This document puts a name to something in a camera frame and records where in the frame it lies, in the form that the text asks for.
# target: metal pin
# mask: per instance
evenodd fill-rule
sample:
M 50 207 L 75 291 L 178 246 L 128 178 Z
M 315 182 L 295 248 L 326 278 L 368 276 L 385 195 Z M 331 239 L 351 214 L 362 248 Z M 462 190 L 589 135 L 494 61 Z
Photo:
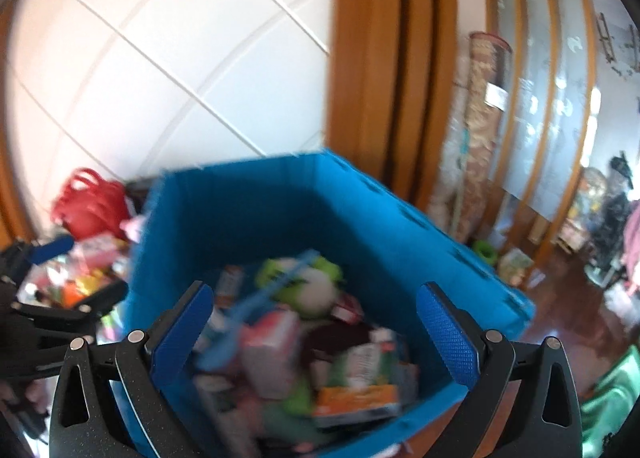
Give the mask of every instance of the metal pin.
M 552 350 L 559 350 L 562 346 L 560 341 L 555 337 L 549 337 L 546 340 L 546 345 L 549 346 L 549 348 L 551 348 Z
M 79 350 L 82 346 L 84 346 L 84 339 L 82 339 L 82 337 L 76 337 L 71 341 L 71 344 L 69 344 L 69 348 L 72 350 Z
M 489 342 L 496 344 L 502 340 L 502 334 L 498 330 L 487 330 L 484 336 Z
M 143 332 L 142 330 L 133 330 L 127 337 L 127 341 L 129 341 L 130 343 L 139 343 L 144 338 L 145 332 Z

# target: storage bin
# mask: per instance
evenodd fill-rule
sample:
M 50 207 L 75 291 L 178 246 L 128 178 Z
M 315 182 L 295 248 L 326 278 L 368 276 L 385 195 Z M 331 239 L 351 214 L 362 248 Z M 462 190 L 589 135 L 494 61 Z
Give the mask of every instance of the storage bin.
M 373 456 L 407 440 L 466 393 L 452 382 L 417 317 L 421 284 L 438 283 L 483 329 L 510 339 L 534 314 L 532 303 L 503 285 L 471 250 L 332 152 L 170 173 L 154 187 L 146 210 L 125 304 L 127 330 L 149 327 L 194 279 L 214 284 L 225 264 L 255 266 L 314 248 L 342 267 L 347 291 L 368 318 L 407 338 L 420 367 L 420 404 L 325 451 L 327 457 Z M 203 450 L 224 456 L 186 372 L 163 393 Z M 143 441 L 130 408 L 122 407 L 132 436 Z

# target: white tiled wall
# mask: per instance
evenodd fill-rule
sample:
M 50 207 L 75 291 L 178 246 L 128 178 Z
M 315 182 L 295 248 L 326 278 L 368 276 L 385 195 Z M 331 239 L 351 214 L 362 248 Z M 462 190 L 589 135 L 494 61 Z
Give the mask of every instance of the white tiled wall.
M 15 171 L 40 227 L 75 167 L 121 180 L 322 144 L 332 0 L 20 0 Z

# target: red bag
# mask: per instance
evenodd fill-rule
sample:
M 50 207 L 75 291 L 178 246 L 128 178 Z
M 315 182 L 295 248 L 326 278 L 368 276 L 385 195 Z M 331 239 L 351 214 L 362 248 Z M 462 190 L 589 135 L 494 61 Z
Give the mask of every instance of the red bag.
M 120 222 L 129 217 L 124 185 L 103 180 L 87 168 L 71 174 L 51 210 L 51 221 L 62 224 L 78 241 L 105 231 L 125 239 Z

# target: wooden floor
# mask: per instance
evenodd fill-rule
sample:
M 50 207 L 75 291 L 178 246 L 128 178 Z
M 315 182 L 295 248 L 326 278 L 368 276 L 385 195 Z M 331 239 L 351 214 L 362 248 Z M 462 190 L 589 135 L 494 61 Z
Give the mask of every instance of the wooden floor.
M 636 333 L 625 335 L 619 319 L 603 307 L 603 291 L 589 283 L 583 263 L 558 251 L 546 269 L 546 279 L 527 295 L 536 304 L 536 316 L 520 340 L 540 343 L 546 336 L 558 337 L 567 353 L 579 398 L 626 352 Z M 495 446 L 511 411 L 518 385 L 510 383 L 476 457 L 484 457 Z M 421 457 L 449 423 L 457 406 L 408 442 L 402 457 Z

